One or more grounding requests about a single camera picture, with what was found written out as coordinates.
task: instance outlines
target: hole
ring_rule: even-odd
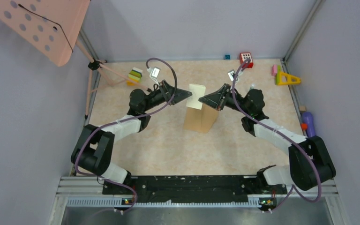
[[[31,16],[28,13],[26,13],[24,16],[26,20],[31,21]]]
[[[30,5],[30,8],[31,8],[32,11],[36,11],[36,10],[37,10],[37,8],[36,8],[33,4]]]
[[[12,14],[11,14],[9,11],[5,11],[5,12],[3,12],[3,14],[5,15],[5,17],[6,17],[7,19],[11,19],[11,18],[12,18]]]
[[[25,25],[21,23],[21,24],[20,24],[20,29],[21,29],[22,31],[25,31],[25,30],[26,30]]]
[[[15,1],[10,1],[10,5],[13,7],[13,8],[17,8],[17,3]]]

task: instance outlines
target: red box with white dots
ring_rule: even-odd
[[[252,59],[252,54],[250,52],[242,52],[242,53],[240,53],[240,62],[243,63],[244,61],[249,62],[249,65],[246,68],[252,68],[253,67],[253,59]]]

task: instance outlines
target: gray wall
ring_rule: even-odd
[[[337,169],[340,197],[360,224],[360,1],[326,1],[289,63]]]
[[[84,28],[101,59],[283,57],[314,0],[91,1]]]
[[[0,225],[46,224],[83,125],[87,59],[57,67],[0,21]]]

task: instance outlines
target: wooden tabletop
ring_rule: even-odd
[[[227,72],[237,69],[238,60],[170,61],[178,77],[178,88],[188,90],[190,83],[206,86],[205,94],[230,83]],[[255,60],[246,69],[237,90],[245,95],[250,85],[264,94],[264,113],[277,124],[302,134],[288,86],[276,86],[271,76],[273,64],[279,60]],[[127,75],[133,67],[143,70],[142,84],[152,88],[153,81],[145,62],[107,63],[108,67]],[[160,79],[174,85],[172,73],[159,62]],[[108,72],[115,81],[121,78]],[[97,91],[90,123],[103,125],[123,117],[129,110],[129,94],[135,86],[121,83]],[[118,141],[112,151],[112,162],[133,175],[235,175],[255,174],[269,165],[289,164],[289,158],[268,141],[253,137],[242,128],[240,112],[225,108],[209,133],[183,130],[186,100],[168,106],[151,117],[147,128]]]

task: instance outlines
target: purple toy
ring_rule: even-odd
[[[315,136],[313,115],[310,112],[304,112],[301,115],[301,119],[303,120],[303,123],[307,124],[307,137]]]

